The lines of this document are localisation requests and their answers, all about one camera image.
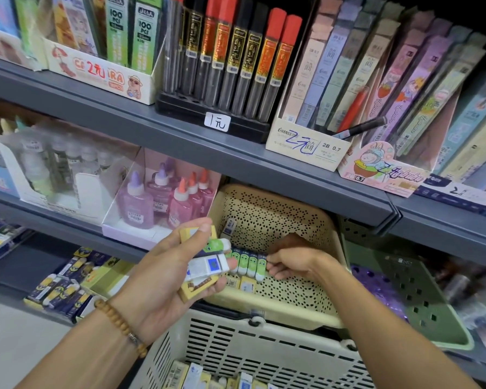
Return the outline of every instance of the fingernail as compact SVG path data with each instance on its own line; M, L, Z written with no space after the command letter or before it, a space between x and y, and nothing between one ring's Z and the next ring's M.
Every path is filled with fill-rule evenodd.
M211 228L211 225L209 225L209 224L201 224L198 227L198 230L202 231L202 232L210 232L210 228Z

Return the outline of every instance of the bracelet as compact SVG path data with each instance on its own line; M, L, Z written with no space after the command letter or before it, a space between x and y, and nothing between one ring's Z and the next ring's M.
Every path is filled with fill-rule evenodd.
M140 340L135 333L131 331L131 327L128 325L128 323L124 320L124 318L119 314L119 312L110 305L107 301L102 300L101 298L98 298L94 302L94 306L96 309L101 310L106 314L108 318L110 318L110 321L121 329L121 332L123 335L127 336L131 342L136 346L137 352L139 353L140 358L145 358L146 355L148 354L148 348L146 345Z

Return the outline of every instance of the white floor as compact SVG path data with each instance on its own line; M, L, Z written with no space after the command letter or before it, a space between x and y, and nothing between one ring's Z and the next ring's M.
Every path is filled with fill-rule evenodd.
M12 389L70 329L0 304L0 389Z

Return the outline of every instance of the white shopping basket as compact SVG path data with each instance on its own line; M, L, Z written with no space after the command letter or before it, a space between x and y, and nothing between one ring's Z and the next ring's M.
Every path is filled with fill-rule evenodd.
M260 317L229 320L189 310L155 341L130 389L161 389L173 360L198 363L213 377L244 371L284 388L375 387L359 353L345 342L266 323Z

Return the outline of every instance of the red pen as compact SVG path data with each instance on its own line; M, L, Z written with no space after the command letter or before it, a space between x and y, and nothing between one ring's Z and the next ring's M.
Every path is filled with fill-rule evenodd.
M353 120L355 119L356 115L362 108L362 105L364 103L365 97L367 97L368 92L369 92L369 87L364 86L364 88L356 95L355 100L349 107L349 110L344 116L342 123L340 123L340 127L338 128L337 133L349 129L351 123L353 123Z

